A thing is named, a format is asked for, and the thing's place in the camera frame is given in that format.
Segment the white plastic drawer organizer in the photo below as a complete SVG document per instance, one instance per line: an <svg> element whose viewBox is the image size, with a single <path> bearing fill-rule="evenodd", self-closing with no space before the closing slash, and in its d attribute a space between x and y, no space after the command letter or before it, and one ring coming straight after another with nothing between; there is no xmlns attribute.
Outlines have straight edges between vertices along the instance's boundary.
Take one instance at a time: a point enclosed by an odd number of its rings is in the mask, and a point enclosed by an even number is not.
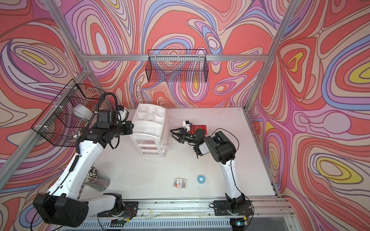
<svg viewBox="0 0 370 231"><path fill-rule="evenodd" d="M166 108L139 104L133 121L131 139L142 157L165 157L168 152L168 118Z"/></svg>

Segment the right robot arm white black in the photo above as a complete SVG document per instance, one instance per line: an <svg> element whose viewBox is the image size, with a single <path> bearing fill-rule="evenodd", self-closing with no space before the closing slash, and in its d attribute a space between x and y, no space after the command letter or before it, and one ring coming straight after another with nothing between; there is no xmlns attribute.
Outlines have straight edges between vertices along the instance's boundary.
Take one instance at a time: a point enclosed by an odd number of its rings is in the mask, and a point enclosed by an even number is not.
<svg viewBox="0 0 370 231"><path fill-rule="evenodd" d="M185 128L178 128L170 130L170 133L178 143L187 142L192 146L197 157L211 154L220 165L226 185L226 208L229 212L236 213L246 205L246 196L239 187L235 171L234 160L238 149L222 131L207 136L203 129L197 129L191 134Z"/></svg>

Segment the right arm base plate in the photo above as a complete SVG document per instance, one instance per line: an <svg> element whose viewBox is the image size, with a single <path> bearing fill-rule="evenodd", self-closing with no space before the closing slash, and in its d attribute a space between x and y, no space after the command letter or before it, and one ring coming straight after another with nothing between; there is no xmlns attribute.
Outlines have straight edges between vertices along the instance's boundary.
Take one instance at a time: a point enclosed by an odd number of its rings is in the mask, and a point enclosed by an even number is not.
<svg viewBox="0 0 370 231"><path fill-rule="evenodd" d="M239 203L237 206L230 205L226 200L215 200L210 204L216 216L246 216L254 214L249 200Z"/></svg>

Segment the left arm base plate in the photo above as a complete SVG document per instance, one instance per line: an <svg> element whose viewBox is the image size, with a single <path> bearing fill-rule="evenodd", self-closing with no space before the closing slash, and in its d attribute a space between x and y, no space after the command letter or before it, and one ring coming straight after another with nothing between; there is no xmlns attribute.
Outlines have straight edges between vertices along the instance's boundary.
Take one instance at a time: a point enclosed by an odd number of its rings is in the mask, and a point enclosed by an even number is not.
<svg viewBox="0 0 370 231"><path fill-rule="evenodd" d="M138 201L123 201L121 206L99 213L99 218L133 218L137 216Z"/></svg>

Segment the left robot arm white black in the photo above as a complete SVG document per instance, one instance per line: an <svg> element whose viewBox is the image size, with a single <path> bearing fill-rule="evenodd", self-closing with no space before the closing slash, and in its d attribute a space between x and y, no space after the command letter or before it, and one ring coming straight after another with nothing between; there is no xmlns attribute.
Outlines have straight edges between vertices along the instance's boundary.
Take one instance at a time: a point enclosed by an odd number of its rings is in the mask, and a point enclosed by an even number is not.
<svg viewBox="0 0 370 231"><path fill-rule="evenodd" d="M108 129L93 125L81 130L76 139L76 154L67 168L47 193L40 193L33 200L34 208L45 223L78 227L92 215L108 213L119 216L124 212L120 194L105 193L85 201L78 200L78 196L85 177L105 147L114 138L131 135L133 128L133 123L126 121Z"/></svg>

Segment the red postcard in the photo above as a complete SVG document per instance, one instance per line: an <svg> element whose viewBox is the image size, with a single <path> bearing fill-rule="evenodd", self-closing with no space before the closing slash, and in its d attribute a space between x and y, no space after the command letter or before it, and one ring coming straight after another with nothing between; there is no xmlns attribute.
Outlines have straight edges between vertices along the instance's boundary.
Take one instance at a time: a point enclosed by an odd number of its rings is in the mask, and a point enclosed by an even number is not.
<svg viewBox="0 0 370 231"><path fill-rule="evenodd" d="M202 129L205 131L205 133L207 133L207 127L206 125L193 125L191 127L191 131L195 132L197 129Z"/></svg>

